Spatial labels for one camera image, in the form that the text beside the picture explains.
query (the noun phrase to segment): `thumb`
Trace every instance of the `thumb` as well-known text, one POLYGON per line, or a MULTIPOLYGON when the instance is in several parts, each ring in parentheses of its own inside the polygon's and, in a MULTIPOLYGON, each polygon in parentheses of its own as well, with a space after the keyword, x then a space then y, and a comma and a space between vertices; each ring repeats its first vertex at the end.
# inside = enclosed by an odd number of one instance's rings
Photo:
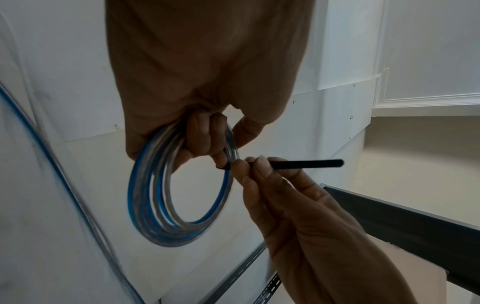
POLYGON ((262 132, 266 124, 258 123, 247 116, 243 116, 233 127, 233 136, 237 148, 241 148, 262 132))
POLYGON ((315 204, 293 188, 287 180, 273 170, 269 161, 262 155, 253 164, 253 175, 265 198, 265 204, 279 217, 293 221, 314 216, 318 218, 315 204))

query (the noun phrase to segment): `black metal beam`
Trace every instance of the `black metal beam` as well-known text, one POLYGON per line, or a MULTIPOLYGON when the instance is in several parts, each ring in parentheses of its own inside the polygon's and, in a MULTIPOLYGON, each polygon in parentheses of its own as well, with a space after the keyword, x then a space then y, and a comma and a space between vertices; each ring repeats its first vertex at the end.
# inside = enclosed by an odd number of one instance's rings
POLYGON ((440 266, 448 281, 480 294, 480 228, 322 186, 369 235, 440 266))

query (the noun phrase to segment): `person's right hand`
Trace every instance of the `person's right hand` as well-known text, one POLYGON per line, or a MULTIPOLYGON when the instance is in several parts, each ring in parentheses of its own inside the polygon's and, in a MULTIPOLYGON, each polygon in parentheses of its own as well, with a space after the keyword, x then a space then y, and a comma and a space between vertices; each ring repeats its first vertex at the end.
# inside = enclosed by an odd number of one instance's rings
POLYGON ((276 172, 261 156, 231 171, 295 303, 416 303, 389 258, 302 170, 276 172))

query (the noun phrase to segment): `beige wall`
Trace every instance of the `beige wall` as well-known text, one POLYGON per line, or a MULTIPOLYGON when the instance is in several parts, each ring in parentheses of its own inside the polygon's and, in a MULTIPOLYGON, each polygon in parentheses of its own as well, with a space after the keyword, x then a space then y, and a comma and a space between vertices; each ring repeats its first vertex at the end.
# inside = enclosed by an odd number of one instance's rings
POLYGON ((480 226, 480 117, 372 118, 351 190, 480 226))

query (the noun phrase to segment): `coil of wire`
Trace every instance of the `coil of wire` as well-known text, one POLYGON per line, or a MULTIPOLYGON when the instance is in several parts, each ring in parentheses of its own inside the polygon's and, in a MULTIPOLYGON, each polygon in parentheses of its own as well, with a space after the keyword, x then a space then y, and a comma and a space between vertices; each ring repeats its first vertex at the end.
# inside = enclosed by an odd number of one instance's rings
MULTIPOLYGON (((138 156, 128 185, 128 211, 135 228, 150 242, 178 247, 193 242, 217 219, 228 199, 233 176, 225 171, 220 192, 208 212, 187 222, 176 213, 170 193, 174 160, 185 141, 184 120, 162 127, 138 156)), ((239 157, 232 129, 227 125, 224 152, 228 161, 239 157)))

